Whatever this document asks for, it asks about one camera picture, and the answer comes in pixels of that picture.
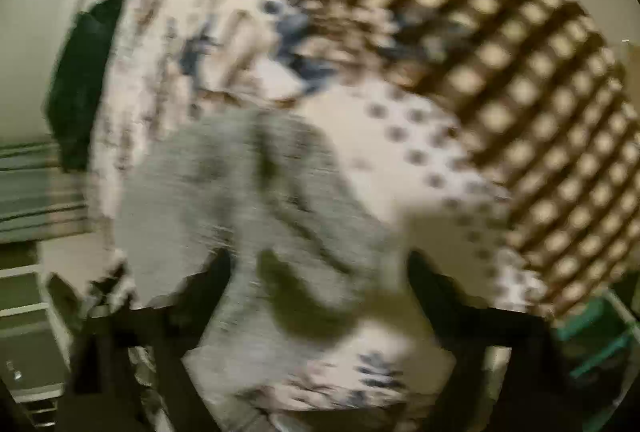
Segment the grey fuzzy pants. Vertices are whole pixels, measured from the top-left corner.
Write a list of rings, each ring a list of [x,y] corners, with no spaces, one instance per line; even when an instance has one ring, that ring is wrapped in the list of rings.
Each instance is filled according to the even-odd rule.
[[[179,323],[215,300],[184,362],[216,421],[244,429],[250,397],[352,337],[390,234],[352,194],[326,138],[284,111],[232,108],[154,144],[128,175],[114,225],[143,303]]]

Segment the dark green folded garment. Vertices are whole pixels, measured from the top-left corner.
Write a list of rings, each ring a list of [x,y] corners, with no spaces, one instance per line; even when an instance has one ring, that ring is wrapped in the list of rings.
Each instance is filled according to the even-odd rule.
[[[65,172],[85,172],[105,66],[125,0],[101,0],[76,14],[44,104]]]

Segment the floral white bed blanket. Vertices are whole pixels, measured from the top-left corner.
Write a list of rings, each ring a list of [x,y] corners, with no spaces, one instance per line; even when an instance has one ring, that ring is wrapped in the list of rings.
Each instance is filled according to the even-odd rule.
[[[130,0],[108,57],[91,143],[91,208],[115,249],[128,175],[154,144],[232,108],[284,111],[319,131],[360,204],[390,234],[355,334],[283,381],[266,409],[430,404],[454,356],[410,294],[422,252],[469,302],[526,308],[537,280],[504,243],[506,192],[469,162],[459,124],[382,74],[400,26],[343,0]]]

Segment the brown checkered bed sheet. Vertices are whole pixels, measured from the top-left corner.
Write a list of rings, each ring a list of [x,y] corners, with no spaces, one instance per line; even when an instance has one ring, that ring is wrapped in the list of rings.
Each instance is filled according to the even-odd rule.
[[[578,311],[639,239],[639,121],[623,72],[574,0],[347,0],[400,21],[387,75],[458,119],[473,163],[510,191],[510,244],[541,308]]]

